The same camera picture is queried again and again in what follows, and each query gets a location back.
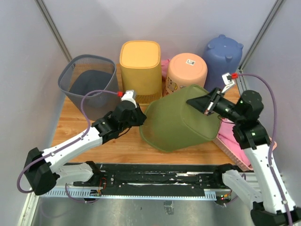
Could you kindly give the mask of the green mesh waste bin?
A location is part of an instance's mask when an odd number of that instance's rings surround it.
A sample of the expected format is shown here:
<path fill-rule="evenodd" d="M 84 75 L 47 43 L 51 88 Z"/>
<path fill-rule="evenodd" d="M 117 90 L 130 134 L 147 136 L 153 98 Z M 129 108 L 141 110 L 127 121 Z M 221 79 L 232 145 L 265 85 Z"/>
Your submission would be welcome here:
<path fill-rule="evenodd" d="M 186 103 L 208 92 L 198 85 L 153 101 L 145 110 L 146 120 L 139 127 L 141 138 L 161 151 L 199 145 L 216 138 L 221 121 L 216 114 L 206 116 Z"/>

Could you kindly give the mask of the peach cartoon plastic bucket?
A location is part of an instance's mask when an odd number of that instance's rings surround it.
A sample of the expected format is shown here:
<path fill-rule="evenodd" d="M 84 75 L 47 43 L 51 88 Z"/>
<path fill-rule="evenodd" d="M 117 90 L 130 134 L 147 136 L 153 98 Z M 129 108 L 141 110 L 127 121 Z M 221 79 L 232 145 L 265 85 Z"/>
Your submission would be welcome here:
<path fill-rule="evenodd" d="M 204 86 L 207 65 L 203 58 L 192 53 L 174 56 L 168 65 L 163 95 L 169 95 L 192 84 Z"/>

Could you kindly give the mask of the large blue plastic bucket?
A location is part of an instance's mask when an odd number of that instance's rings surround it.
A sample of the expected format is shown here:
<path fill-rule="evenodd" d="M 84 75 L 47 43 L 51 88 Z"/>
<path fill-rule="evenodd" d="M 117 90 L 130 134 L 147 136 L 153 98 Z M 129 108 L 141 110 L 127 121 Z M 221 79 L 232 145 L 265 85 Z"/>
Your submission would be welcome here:
<path fill-rule="evenodd" d="M 214 88 L 225 86 L 222 75 L 234 73 L 241 61 L 244 45 L 224 34 L 210 40 L 203 52 L 202 58 L 207 65 L 207 77 L 204 89 L 212 91 Z"/>

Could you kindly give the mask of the yellow slatted waste bin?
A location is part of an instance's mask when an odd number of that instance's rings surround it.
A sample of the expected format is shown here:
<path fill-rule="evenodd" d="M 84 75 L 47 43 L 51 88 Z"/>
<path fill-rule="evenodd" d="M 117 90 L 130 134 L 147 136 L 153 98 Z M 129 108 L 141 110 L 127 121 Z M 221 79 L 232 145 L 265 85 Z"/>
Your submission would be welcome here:
<path fill-rule="evenodd" d="M 150 40 L 123 44 L 119 64 L 123 90 L 134 90 L 136 102 L 148 105 L 162 97 L 160 45 Z"/>

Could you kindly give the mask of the grey mesh waste bin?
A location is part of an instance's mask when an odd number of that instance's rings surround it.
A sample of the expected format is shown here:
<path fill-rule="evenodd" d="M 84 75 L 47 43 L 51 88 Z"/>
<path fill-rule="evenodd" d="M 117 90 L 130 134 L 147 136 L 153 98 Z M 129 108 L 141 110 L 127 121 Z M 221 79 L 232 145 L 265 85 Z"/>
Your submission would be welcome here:
<path fill-rule="evenodd" d="M 80 109 L 84 95 L 94 90 L 105 90 L 86 97 L 83 107 L 86 116 L 95 121 L 120 103 L 117 68 L 115 63 L 101 56 L 80 55 L 72 59 L 58 79 L 58 87 Z"/>

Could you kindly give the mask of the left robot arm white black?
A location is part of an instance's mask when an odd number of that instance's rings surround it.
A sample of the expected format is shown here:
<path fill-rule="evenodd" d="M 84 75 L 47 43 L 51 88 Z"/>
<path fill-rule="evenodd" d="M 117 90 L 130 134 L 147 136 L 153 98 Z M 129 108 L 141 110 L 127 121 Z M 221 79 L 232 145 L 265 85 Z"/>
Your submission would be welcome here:
<path fill-rule="evenodd" d="M 24 174 L 32 192 L 36 195 L 49 192 L 63 178 L 59 171 L 69 160 L 119 138 L 126 129 L 143 125 L 146 118 L 138 104 L 124 100 L 114 111 L 108 112 L 71 139 L 43 151 L 36 147 L 31 149 L 25 160 Z"/>

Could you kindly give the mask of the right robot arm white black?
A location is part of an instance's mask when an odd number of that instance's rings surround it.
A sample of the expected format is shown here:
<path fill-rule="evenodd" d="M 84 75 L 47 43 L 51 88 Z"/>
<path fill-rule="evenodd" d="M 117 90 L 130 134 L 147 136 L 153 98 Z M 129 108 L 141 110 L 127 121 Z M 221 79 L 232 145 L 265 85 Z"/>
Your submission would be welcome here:
<path fill-rule="evenodd" d="M 301 209 L 291 199 L 277 169 L 270 148 L 272 141 L 259 122 L 263 110 L 261 95 L 244 91 L 236 104 L 215 88 L 209 94 L 186 101 L 205 115 L 216 113 L 234 123 L 233 136 L 249 159 L 259 185 L 250 186 L 230 164 L 219 166 L 213 176 L 218 188 L 229 187 L 250 208 L 256 226 L 292 226 L 301 220 Z"/>

